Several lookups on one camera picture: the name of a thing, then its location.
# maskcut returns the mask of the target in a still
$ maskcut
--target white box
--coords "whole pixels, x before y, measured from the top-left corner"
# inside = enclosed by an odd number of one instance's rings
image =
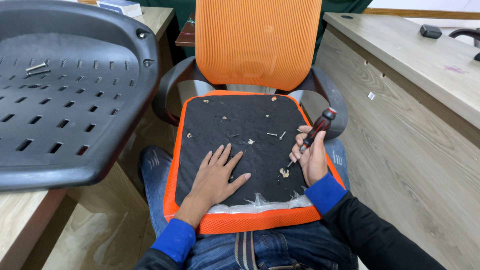
[[[139,3],[126,0],[98,0],[97,6],[105,8],[129,17],[142,15],[142,9]]]

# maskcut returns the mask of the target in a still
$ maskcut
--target denim jeans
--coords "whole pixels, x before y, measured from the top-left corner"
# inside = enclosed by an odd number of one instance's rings
[[[339,139],[325,141],[325,149],[346,189],[350,189],[345,149]],[[139,159],[139,176],[145,184],[153,228],[159,236],[167,225],[163,216],[163,195],[171,156],[157,146],[146,147]],[[253,242],[253,268],[242,263],[238,253],[243,237]],[[312,269],[358,268],[350,248],[336,240],[319,221],[248,233],[199,234],[183,264],[184,269],[268,269],[306,265]]]

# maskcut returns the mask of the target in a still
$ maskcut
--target blue sleeve cuff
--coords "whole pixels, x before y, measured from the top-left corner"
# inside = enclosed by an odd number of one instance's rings
[[[322,215],[335,206],[346,193],[347,191],[330,173],[305,190],[305,195]]]
[[[195,230],[190,224],[178,219],[170,219],[152,248],[165,253],[177,263],[179,269],[182,269],[183,262],[195,241]]]

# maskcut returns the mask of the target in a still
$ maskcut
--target screwdriver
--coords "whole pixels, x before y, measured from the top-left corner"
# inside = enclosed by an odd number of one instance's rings
[[[313,125],[313,129],[308,132],[307,137],[303,140],[303,145],[300,147],[300,153],[303,154],[305,149],[309,148],[312,145],[313,141],[315,140],[315,136],[317,136],[319,131],[327,131],[330,127],[330,123],[335,119],[336,110],[332,107],[328,107],[328,109],[322,112],[322,115],[315,121]],[[287,169],[292,165],[293,160],[290,161],[288,166],[283,169],[283,173],[287,172]]]

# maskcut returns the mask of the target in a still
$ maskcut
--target black jacket sleeve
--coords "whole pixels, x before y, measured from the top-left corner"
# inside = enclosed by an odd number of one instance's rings
[[[350,191],[323,215],[322,223],[370,270],[445,269]]]
[[[143,257],[137,262],[133,270],[178,270],[178,266],[165,253],[153,248],[145,251]]]

